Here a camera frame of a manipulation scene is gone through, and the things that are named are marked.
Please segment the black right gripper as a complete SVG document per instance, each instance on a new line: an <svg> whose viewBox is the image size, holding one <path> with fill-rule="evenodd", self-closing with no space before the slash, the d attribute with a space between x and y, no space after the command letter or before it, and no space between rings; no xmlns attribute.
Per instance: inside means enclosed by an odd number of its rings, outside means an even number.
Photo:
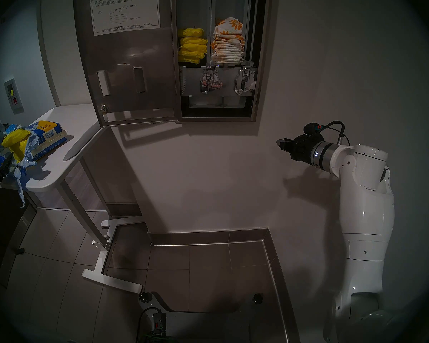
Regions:
<svg viewBox="0 0 429 343"><path fill-rule="evenodd" d="M281 150L290 152L292 160L312 164L313 149L323 141L321 134L300 135L293 140L279 139L277 145L281 145Z"/></svg>

